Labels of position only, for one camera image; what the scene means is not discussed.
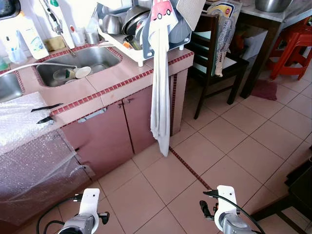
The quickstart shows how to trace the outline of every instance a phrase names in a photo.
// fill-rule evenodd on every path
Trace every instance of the hanging towel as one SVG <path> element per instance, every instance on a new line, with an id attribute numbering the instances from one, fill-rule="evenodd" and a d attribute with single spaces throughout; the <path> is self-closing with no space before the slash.
<path id="1" fill-rule="evenodd" d="M 170 137 L 170 94 L 168 77 L 168 35 L 178 20 L 169 0 L 154 0 L 148 41 L 154 50 L 151 131 L 164 156 L 168 155 Z"/>

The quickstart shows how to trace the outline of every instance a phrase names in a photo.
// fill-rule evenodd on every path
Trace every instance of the wooden chair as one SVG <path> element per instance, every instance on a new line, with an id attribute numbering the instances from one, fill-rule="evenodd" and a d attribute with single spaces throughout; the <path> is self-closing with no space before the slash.
<path id="1" fill-rule="evenodd" d="M 210 39 L 196 34 L 196 32 L 203 33 L 207 31 L 211 31 Z M 236 58 L 233 55 L 227 53 L 227 58 L 225 58 L 225 60 L 231 61 L 232 59 L 232 63 L 234 64 L 228 67 L 223 67 L 223 77 L 215 76 L 214 59 L 217 39 L 218 16 L 201 15 L 197 23 L 195 33 L 193 33 L 191 36 L 191 42 L 185 46 L 195 53 L 194 64 L 193 67 L 189 69 L 189 75 L 197 79 L 203 86 L 194 119 L 198 118 L 200 109 L 203 105 L 205 98 L 209 98 L 213 95 L 232 89 L 227 101 L 228 104 L 232 104 L 235 100 L 235 96 L 244 77 L 246 68 L 249 64 L 247 61 L 241 58 Z M 204 68 L 204 71 L 203 69 L 200 70 L 198 68 L 198 65 L 202 66 Z M 233 85 L 207 95 L 207 90 L 209 86 L 234 76 L 236 78 Z"/>

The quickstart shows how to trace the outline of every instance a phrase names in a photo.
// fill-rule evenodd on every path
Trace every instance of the cabinet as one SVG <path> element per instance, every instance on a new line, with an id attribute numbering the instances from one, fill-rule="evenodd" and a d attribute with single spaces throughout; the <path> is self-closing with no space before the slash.
<path id="1" fill-rule="evenodd" d="M 87 164 L 97 179 L 133 156 L 122 102 L 114 103 L 104 113 L 87 117 L 62 128 L 77 149 L 81 164 Z"/>
<path id="2" fill-rule="evenodd" d="M 151 132 L 152 86 L 122 100 L 135 154 L 155 142 Z"/>

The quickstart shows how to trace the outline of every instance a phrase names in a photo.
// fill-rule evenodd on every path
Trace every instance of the tiled countertop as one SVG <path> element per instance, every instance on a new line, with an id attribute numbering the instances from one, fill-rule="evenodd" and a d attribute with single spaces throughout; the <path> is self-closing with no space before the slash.
<path id="1" fill-rule="evenodd" d="M 135 61 L 115 47 L 108 47 L 108 49 L 120 58 L 119 64 L 58 87 L 44 86 L 36 75 L 34 67 L 19 70 L 25 89 L 24 95 L 38 91 L 47 105 L 64 103 L 51 110 L 55 128 L 58 128 L 152 84 L 153 58 L 145 61 L 143 67 L 138 67 Z M 63 53 L 66 53 L 66 50 L 54 52 L 50 56 Z M 188 49 L 182 51 L 174 49 L 168 52 L 168 61 L 171 76 L 192 65 L 193 52 Z"/>

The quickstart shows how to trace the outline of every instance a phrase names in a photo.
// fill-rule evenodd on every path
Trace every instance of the kitchen sink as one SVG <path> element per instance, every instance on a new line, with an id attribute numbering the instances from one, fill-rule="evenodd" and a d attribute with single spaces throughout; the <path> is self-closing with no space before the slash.
<path id="1" fill-rule="evenodd" d="M 15 73 L 0 77 L 0 102 L 9 101 L 23 95 Z"/>
<path id="2" fill-rule="evenodd" d="M 120 62 L 120 60 L 105 47 L 88 47 L 75 51 L 75 54 L 76 56 L 72 56 L 71 54 L 62 55 L 56 58 L 48 59 L 44 62 L 75 65 L 78 68 L 89 66 L 92 68 L 93 74 L 115 66 Z M 64 68 L 73 69 L 73 67 L 61 67 L 54 65 L 38 65 L 36 67 L 43 83 L 49 87 L 56 87 L 65 84 L 65 81 L 63 80 L 53 79 L 53 73 Z"/>

